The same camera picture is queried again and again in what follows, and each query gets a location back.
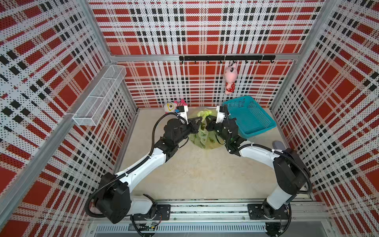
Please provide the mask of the yellow-green plastic bag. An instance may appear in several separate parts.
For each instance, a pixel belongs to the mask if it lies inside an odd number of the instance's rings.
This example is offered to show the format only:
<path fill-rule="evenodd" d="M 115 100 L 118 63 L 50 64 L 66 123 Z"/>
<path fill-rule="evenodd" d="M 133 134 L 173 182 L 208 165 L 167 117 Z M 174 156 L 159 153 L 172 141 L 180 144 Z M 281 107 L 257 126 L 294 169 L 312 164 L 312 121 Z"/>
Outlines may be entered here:
<path fill-rule="evenodd" d="M 201 125 L 197 134 L 191 134 L 189 140 L 197 147 L 206 150 L 220 148 L 225 144 L 215 131 L 208 131 L 206 126 L 211 119 L 211 116 L 216 116 L 217 112 L 213 110 L 191 110 L 189 113 L 190 118 L 202 117 Z"/>

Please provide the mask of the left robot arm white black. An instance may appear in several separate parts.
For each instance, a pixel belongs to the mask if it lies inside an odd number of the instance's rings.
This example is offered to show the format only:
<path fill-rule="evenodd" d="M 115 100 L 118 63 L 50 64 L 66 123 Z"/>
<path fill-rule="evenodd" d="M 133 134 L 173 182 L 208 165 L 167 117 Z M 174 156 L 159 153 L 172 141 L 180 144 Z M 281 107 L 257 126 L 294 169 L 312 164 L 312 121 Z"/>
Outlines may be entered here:
<path fill-rule="evenodd" d="M 170 119 L 158 141 L 152 134 L 152 146 L 147 155 L 125 170 L 102 176 L 99 188 L 85 202 L 85 213 L 92 218 L 107 218 L 113 224 L 126 216 L 150 213 L 154 199 L 148 195 L 132 196 L 132 191 L 151 172 L 172 158 L 183 140 L 198 133 L 201 122 L 202 117 L 186 119 L 177 115 Z"/>

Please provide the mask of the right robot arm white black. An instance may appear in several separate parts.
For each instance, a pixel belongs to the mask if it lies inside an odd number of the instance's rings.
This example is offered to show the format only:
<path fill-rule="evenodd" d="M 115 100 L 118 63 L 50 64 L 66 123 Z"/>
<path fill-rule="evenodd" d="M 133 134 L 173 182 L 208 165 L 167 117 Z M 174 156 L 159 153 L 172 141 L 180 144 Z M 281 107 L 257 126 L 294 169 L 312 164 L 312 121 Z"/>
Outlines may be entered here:
<path fill-rule="evenodd" d="M 236 119 L 229 118 L 227 105 L 218 106 L 216 111 L 217 115 L 210 117 L 206 129 L 214 131 L 217 137 L 224 140 L 227 151 L 264 164 L 275 172 L 276 187 L 261 207 L 261 214 L 265 218 L 273 219 L 281 208 L 289 211 L 291 200 L 298 194 L 311 193 L 311 174 L 295 151 L 248 143 L 238 134 Z"/>

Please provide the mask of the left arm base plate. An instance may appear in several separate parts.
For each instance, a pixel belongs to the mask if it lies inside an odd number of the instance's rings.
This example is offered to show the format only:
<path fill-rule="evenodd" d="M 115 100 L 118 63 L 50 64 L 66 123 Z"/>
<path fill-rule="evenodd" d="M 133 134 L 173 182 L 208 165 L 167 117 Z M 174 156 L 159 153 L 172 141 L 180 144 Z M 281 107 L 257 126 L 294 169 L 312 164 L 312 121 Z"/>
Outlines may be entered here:
<path fill-rule="evenodd" d="M 158 204 L 153 205 L 147 214 L 135 214 L 133 219 L 135 221 L 167 221 L 170 219 L 171 205 Z"/>

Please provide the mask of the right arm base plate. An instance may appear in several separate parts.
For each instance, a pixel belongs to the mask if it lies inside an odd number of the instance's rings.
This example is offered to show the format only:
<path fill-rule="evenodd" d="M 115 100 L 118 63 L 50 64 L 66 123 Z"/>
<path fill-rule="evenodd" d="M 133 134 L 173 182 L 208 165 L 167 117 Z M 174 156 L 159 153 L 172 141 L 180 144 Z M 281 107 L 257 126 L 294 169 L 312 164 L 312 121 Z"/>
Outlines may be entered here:
<path fill-rule="evenodd" d="M 274 210 L 269 204 L 248 204 L 248 214 L 251 220 L 288 220 L 290 212 L 286 205 Z"/>

